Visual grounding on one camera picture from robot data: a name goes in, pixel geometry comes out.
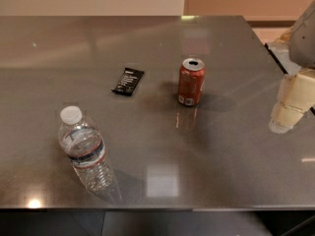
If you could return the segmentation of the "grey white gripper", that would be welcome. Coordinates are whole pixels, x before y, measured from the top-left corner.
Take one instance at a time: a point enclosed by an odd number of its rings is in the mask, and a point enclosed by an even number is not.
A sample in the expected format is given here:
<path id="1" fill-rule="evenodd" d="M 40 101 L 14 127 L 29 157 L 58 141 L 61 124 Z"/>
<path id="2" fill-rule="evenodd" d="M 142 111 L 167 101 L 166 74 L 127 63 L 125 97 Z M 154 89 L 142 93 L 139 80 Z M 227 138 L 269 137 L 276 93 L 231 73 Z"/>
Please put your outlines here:
<path id="1" fill-rule="evenodd" d="M 315 0 L 275 42 L 289 43 L 289 59 L 308 67 L 293 76 L 286 74 L 281 81 L 269 128 L 276 134 L 284 134 L 315 105 L 315 70 L 310 69 L 315 67 Z"/>

